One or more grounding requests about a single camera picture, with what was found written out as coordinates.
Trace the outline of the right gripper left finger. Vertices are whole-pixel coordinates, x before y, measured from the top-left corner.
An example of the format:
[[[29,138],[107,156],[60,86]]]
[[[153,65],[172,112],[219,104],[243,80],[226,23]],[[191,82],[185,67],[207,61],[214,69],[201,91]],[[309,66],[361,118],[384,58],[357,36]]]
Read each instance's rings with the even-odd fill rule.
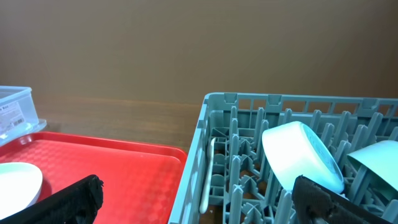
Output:
[[[2,219],[1,224],[92,224],[103,200],[103,181],[93,174]]]

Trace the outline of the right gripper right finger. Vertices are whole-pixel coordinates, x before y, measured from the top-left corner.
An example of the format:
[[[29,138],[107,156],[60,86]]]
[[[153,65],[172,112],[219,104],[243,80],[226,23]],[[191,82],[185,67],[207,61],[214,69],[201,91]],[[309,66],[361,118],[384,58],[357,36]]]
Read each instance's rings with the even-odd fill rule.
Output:
[[[389,223],[303,175],[295,179],[292,200],[300,224],[315,220],[330,224]]]

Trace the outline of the light blue bowl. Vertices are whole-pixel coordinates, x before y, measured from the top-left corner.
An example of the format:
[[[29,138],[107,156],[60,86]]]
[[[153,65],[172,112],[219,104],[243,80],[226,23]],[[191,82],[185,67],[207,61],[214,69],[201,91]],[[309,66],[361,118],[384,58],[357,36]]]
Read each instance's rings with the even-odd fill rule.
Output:
[[[293,121],[263,131],[266,159],[281,186],[292,190],[304,176],[336,194],[344,191],[343,175],[322,140],[306,124]]]

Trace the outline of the light blue plate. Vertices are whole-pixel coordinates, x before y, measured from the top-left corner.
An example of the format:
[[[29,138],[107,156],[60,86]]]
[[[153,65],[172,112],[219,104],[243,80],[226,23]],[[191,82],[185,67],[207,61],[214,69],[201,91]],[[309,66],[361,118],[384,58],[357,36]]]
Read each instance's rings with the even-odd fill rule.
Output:
[[[42,171],[33,164],[1,163],[1,219],[36,203],[42,182]]]

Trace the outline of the green bowl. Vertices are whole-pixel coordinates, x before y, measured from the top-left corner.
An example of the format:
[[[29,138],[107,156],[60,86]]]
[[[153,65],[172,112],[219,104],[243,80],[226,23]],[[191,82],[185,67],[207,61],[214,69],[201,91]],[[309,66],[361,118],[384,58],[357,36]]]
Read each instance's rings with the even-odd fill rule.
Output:
[[[370,186],[387,200],[397,199],[397,141],[385,140],[348,154],[355,169],[371,171]]]

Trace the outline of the white plastic spoon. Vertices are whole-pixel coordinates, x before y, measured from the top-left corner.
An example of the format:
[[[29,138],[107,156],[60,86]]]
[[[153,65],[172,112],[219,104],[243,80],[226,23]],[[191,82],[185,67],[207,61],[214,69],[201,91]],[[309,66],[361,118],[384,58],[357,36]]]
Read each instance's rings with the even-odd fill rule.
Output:
[[[215,151],[215,141],[216,138],[213,138],[207,148],[207,162],[208,162],[208,167],[207,167],[207,173],[205,177],[205,183],[203,186],[203,191],[201,195],[201,202],[200,202],[200,207],[199,207],[199,212],[201,214],[206,213],[208,209],[208,204],[209,204],[209,195],[210,195],[210,188],[211,188],[211,178],[212,178],[212,172],[213,172],[213,160],[214,160],[214,151]]]

